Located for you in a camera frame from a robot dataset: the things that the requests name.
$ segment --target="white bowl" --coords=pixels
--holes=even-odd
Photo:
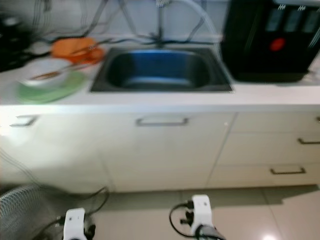
[[[69,72],[62,71],[61,74],[47,79],[31,79],[38,75],[59,71],[62,68],[70,66],[72,63],[60,58],[47,58],[30,62],[23,71],[24,79],[22,84],[38,89],[50,89],[61,86],[67,79]]]

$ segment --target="red button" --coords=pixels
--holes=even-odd
[[[284,48],[286,40],[282,37],[273,40],[270,44],[270,50],[273,52],[280,51]]]

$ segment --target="faucet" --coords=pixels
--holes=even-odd
[[[154,34],[153,37],[156,41],[157,48],[163,48],[164,47],[164,27],[163,27],[163,21],[164,21],[164,13],[163,8],[168,5],[171,2],[171,0],[155,0],[155,5],[158,9],[158,26],[157,30],[158,33]]]
[[[157,46],[157,48],[163,48],[163,46],[164,46],[164,41],[163,41],[163,36],[164,36],[163,18],[164,18],[163,6],[159,6],[158,7],[158,34],[156,36],[156,46]]]

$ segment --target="sink basin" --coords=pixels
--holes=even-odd
[[[112,48],[91,88],[92,92],[231,90],[208,48]]]

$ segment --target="floor tile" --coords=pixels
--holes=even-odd
[[[179,192],[114,194],[94,215],[94,240],[182,240],[169,223],[170,209],[181,202]],[[175,222],[182,212],[173,216]]]
[[[266,188],[283,240],[320,239],[320,190],[316,186]]]
[[[210,198],[212,221],[227,240],[282,240],[277,224],[259,188],[184,191]]]

